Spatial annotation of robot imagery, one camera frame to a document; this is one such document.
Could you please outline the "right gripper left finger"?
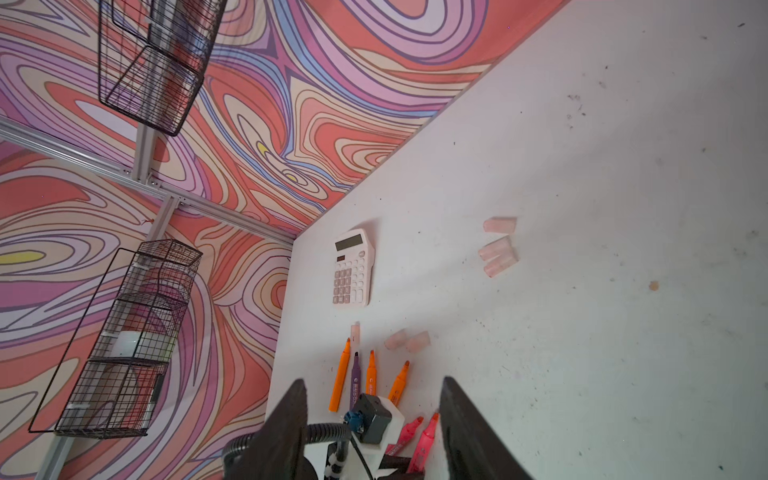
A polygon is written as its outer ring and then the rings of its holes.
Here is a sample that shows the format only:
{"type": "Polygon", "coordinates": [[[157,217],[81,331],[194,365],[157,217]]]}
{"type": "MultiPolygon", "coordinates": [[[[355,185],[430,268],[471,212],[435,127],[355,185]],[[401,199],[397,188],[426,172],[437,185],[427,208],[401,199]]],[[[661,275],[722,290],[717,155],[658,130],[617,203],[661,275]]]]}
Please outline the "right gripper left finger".
{"type": "Polygon", "coordinates": [[[307,393],[295,380],[236,463],[237,479],[308,479],[307,393]]]}

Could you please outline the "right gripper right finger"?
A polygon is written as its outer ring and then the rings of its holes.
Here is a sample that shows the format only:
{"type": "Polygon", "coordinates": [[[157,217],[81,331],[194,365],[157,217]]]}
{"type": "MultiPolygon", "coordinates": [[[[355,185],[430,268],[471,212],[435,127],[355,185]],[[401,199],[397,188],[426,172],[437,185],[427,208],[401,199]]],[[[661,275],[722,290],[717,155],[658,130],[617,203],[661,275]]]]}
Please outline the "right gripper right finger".
{"type": "Polygon", "coordinates": [[[450,479],[533,479],[453,377],[443,379],[439,413],[450,479]]]}

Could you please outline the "pink marker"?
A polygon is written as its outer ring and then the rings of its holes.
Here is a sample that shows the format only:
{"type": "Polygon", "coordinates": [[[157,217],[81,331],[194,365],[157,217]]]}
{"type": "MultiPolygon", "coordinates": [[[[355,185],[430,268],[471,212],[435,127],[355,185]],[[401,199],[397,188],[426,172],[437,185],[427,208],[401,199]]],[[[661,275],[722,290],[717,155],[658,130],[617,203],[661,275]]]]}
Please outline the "pink marker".
{"type": "Polygon", "coordinates": [[[415,420],[405,424],[400,431],[397,441],[387,447],[385,454],[389,456],[397,456],[404,450],[415,437],[415,434],[423,421],[424,417],[418,416],[415,420]]]}
{"type": "Polygon", "coordinates": [[[407,473],[424,473],[429,453],[434,444],[440,414],[435,412],[427,427],[419,437],[414,453],[407,468],[407,473]]]}

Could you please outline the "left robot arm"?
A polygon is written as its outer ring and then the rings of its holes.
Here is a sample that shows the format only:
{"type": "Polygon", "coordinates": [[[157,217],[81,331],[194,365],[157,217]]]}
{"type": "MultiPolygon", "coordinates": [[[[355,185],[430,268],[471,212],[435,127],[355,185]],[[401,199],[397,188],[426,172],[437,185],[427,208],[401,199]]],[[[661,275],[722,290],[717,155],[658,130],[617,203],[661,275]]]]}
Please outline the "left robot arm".
{"type": "Polygon", "coordinates": [[[424,472],[398,454],[415,437],[422,417],[405,424],[387,398],[362,394],[341,423],[307,423],[301,382],[279,402],[262,428],[229,441],[226,479],[316,479],[304,456],[310,444],[327,444],[325,479],[422,479],[424,472]]]}

